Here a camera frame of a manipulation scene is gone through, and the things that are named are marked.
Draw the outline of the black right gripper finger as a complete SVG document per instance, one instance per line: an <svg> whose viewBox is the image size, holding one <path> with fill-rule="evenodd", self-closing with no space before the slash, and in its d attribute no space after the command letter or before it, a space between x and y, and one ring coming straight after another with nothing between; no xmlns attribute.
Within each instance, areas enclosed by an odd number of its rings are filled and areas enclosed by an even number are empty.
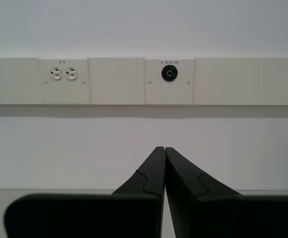
<svg viewBox="0 0 288 238"><path fill-rule="evenodd" d="M243 195L167 147L165 186L178 238L288 238L288 195Z"/></svg>
<svg viewBox="0 0 288 238"><path fill-rule="evenodd" d="M34 193L4 213L9 238L159 238L164 148L156 147L111 194Z"/></svg>

